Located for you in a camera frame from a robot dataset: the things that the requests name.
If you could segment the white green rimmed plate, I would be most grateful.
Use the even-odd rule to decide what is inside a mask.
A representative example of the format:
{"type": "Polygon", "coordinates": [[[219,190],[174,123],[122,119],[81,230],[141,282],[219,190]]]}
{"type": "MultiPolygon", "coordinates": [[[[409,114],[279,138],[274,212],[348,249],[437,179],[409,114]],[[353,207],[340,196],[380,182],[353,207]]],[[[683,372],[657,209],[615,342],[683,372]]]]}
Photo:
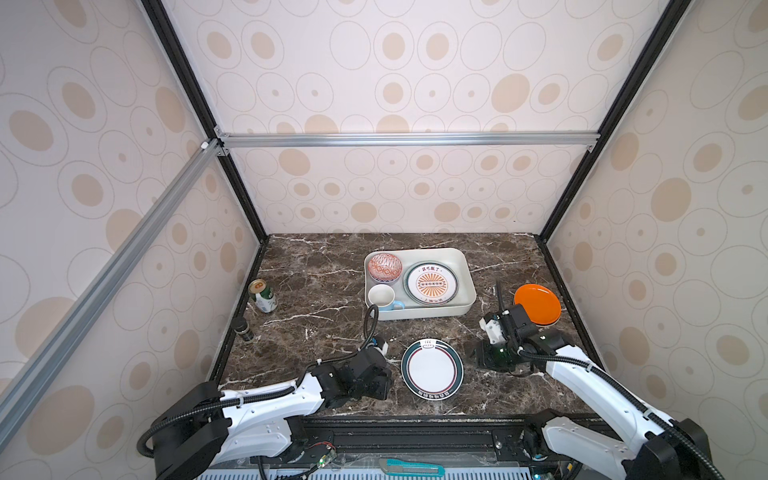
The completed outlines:
{"type": "Polygon", "coordinates": [[[455,395],[464,380],[464,365],[458,352],[438,339],[412,343],[401,359],[406,387],[417,397],[441,401],[455,395]]]}

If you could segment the light blue ceramic mug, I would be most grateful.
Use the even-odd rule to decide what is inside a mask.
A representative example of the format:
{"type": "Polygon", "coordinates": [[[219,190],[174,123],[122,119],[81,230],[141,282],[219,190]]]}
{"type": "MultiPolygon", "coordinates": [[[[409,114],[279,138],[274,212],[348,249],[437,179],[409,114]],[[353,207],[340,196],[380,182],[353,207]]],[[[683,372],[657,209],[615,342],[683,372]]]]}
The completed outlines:
{"type": "Polygon", "coordinates": [[[379,311],[403,310],[405,305],[396,298],[395,290],[387,284],[377,284],[367,294],[368,305],[375,305],[379,311]]]}

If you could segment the white plastic bin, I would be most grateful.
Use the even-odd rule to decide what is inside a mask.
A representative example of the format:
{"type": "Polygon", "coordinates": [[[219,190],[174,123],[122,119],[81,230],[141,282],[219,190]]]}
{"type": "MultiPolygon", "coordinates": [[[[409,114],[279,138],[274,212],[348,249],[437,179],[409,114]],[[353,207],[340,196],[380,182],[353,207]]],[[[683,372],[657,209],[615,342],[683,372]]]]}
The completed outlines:
{"type": "Polygon", "coordinates": [[[377,253],[392,253],[403,265],[401,277],[391,283],[403,310],[380,311],[382,320],[410,320],[462,316],[474,304],[477,293],[465,255],[455,248],[378,251],[364,260],[365,291],[377,284],[367,272],[367,261],[377,253]]]}

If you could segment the red patterned bowl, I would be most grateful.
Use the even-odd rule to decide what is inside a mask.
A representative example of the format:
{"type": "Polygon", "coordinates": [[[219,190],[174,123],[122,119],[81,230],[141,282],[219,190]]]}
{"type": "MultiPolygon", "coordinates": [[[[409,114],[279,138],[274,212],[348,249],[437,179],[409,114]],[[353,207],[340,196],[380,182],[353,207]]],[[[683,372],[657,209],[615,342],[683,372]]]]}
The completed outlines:
{"type": "Polygon", "coordinates": [[[367,272],[377,283],[391,284],[397,281],[403,272],[402,261],[392,253],[377,253],[367,261],[367,272]]]}

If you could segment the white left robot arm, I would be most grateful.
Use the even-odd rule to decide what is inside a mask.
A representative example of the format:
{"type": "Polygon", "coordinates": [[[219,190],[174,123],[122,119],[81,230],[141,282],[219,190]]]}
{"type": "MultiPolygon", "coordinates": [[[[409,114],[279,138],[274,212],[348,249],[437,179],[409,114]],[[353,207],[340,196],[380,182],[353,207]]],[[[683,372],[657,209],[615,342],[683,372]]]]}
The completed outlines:
{"type": "Polygon", "coordinates": [[[379,308],[367,308],[363,344],[319,359],[295,380],[251,390],[204,382],[153,421],[136,442],[159,479],[194,479],[210,466],[246,457],[294,459],[307,448],[303,420],[363,398],[384,400],[392,385],[387,344],[376,336],[379,308]]]}

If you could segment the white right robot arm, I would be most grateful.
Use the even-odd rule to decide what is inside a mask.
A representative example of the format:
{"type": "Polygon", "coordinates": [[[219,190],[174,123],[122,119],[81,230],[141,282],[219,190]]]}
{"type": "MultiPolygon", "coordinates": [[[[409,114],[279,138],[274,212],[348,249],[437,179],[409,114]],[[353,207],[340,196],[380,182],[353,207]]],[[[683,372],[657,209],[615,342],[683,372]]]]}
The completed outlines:
{"type": "Polygon", "coordinates": [[[690,419],[676,420],[632,393],[594,363],[568,336],[535,324],[530,308],[500,305],[483,315],[487,337],[477,348],[481,368],[512,373],[521,365],[559,381],[604,420],[607,436],[552,409],[529,418],[520,435],[532,461],[569,457],[610,479],[720,479],[709,438],[690,419]]]}

